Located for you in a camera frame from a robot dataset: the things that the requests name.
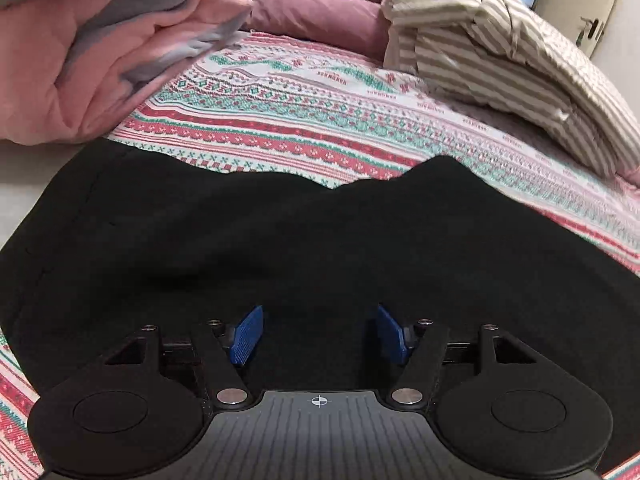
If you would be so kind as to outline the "black pants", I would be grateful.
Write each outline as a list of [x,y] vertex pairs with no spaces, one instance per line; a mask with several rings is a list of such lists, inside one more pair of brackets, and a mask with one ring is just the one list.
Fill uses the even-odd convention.
[[38,392],[142,325],[181,336],[255,306],[250,390],[384,387],[377,306],[494,323],[604,397],[603,468],[638,452],[638,278],[450,157],[331,190],[97,140],[1,253],[1,327]]

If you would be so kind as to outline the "patterned nordic bed sheet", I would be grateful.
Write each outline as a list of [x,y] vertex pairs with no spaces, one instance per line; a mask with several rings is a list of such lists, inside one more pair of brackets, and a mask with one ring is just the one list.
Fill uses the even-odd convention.
[[[99,140],[217,174],[290,174],[331,190],[361,180],[396,179],[435,157],[450,157],[510,200],[593,244],[639,279],[635,185],[593,174],[524,122],[448,102],[414,77],[326,46],[248,35],[231,48],[206,55]],[[376,308],[375,356],[390,372],[390,381],[381,388],[322,390],[386,393],[392,388],[400,367],[383,353]],[[139,328],[152,326],[162,334],[162,373],[201,394],[201,369],[190,348],[195,325],[181,336],[154,324]],[[2,382],[2,394],[34,406],[57,385],[38,392],[3,330],[1,344],[3,355],[17,366],[15,377]],[[614,467],[600,463],[599,468],[609,479],[637,478],[639,449]]]

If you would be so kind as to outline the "striped beige folded blanket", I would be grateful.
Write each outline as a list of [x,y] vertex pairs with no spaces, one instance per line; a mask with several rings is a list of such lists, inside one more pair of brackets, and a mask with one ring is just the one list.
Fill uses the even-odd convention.
[[384,65],[544,129],[601,177],[639,181],[639,122],[614,84],[520,0],[383,0]]

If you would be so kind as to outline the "dusty pink comforter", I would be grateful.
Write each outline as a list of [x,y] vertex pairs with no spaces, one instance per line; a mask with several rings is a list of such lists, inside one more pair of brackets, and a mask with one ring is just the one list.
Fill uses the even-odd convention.
[[252,0],[247,29],[320,42],[382,61],[390,22],[383,0]]

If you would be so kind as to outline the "pink fleece blanket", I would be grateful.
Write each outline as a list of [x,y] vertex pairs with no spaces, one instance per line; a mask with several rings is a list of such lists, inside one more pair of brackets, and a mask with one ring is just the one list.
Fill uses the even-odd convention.
[[1,136],[102,136],[223,46],[250,0],[1,0]]

